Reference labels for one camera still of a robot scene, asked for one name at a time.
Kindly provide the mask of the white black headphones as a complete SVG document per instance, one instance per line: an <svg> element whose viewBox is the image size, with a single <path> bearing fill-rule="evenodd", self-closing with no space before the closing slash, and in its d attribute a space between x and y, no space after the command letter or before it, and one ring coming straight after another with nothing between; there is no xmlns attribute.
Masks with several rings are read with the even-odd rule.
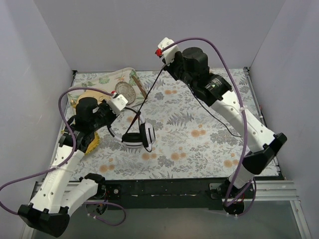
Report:
<svg viewBox="0 0 319 239"><path fill-rule="evenodd" d="M127 132L123 135L115 134L111 128L111 124L114 119L111 120L111 124L107 126L110 135L117 141L121 142L125 147L130 149L137 149L144 147L147 152L152 151L153 143L156 141L155 130L152 124L145 121L141 112L131 108L124 107L124 109L130 110L138 114L139 132Z"/></svg>

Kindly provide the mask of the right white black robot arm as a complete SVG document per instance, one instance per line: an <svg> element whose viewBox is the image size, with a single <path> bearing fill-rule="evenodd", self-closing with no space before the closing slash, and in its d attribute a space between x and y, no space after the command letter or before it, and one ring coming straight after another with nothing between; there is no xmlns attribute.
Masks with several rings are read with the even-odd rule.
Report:
<svg viewBox="0 0 319 239"><path fill-rule="evenodd" d="M274 133L249 110L240 106L232 86L220 75L210 72L208 56L198 47L180 51L177 46L166 50L165 70L190 87L193 94L219 113L245 139L249 152L240 168L220 186L231 198L239 197L246 184L259 175L287 142L283 133Z"/></svg>

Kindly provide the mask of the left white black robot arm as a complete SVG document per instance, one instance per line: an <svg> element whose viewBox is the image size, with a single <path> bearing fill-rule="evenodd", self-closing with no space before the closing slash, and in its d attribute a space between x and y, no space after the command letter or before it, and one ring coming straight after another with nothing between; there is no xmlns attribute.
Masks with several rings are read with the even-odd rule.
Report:
<svg viewBox="0 0 319 239"><path fill-rule="evenodd" d="M30 202L18 209L18 215L29 227L57 238L65 232L70 217L85 201L105 196L106 187L102 184L105 178L99 174L85 176L69 193L65 193L65 189L93 142L95 132L110 126L116 117L106 100L100 103L91 97L79 100L76 114L67 123L44 182Z"/></svg>

